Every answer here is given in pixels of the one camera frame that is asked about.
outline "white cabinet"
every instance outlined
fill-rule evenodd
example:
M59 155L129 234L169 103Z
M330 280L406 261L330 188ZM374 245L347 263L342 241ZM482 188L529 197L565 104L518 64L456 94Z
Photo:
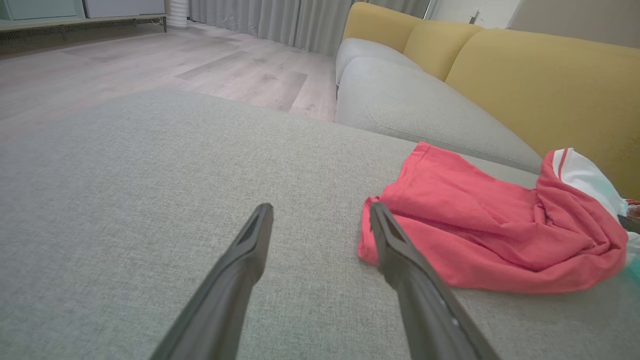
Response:
M164 0L84 0L84 5L90 18L164 13Z
M13 20L76 16L75 0L5 0Z

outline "gray sofa cushion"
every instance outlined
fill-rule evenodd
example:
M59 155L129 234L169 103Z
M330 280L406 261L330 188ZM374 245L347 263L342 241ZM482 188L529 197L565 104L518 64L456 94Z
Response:
M5 358L148 359L268 201L267 266L237 358L409 359L397 296L356 248L364 200L396 180L414 143L181 92L134 94L48 126L0 146ZM640 291L622 275L564 295L454 292L503 359L640 351L628 331Z
M359 56L370 58L379 58L390 61L392 63L408 67L410 69L420 70L418 64L411 61L405 55L397 52L389 46L379 44L377 42L362 40L359 38L348 38L340 44L338 54L335 57L335 84L340 85L340 79L344 68L349 62Z
M423 71L355 58L338 91L337 122L535 174L541 158L505 125Z

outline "laminate flooring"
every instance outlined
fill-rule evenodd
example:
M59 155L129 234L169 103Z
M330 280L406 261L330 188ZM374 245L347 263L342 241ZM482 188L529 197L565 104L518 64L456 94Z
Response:
M52 35L7 51L0 42L0 142L115 97L174 89L335 120L335 59L191 23ZM24 45L13 39L13 45Z

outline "red cloth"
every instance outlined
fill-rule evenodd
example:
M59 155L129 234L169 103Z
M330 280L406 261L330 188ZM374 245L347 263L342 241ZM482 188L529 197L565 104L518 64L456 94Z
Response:
M365 201L358 255L378 262L369 209L380 201L451 286L559 293L608 279L625 263L628 234L597 200L564 184L552 160L550 152L529 190L420 143L398 180Z

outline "gray fabric upholstery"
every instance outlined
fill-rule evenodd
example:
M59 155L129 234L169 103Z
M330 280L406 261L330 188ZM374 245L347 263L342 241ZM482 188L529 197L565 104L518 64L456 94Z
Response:
M414 63L405 55L397 52L389 46L359 38L348 38L342 41L338 48L338 54L335 57L336 85L340 85L340 79L342 77L342 72L344 72L344 68L349 65L351 60L360 56L384 59L410 69L422 71L418 64Z
M421 70L385 60L347 65L337 122L540 173L533 149L478 105Z
M275 207L238 359L408 359L358 260L362 205L415 144L181 92L111 101L0 147L0 351L146 359L260 202ZM500 179L536 176L466 157ZM631 359L640 291L456 290L504 359Z

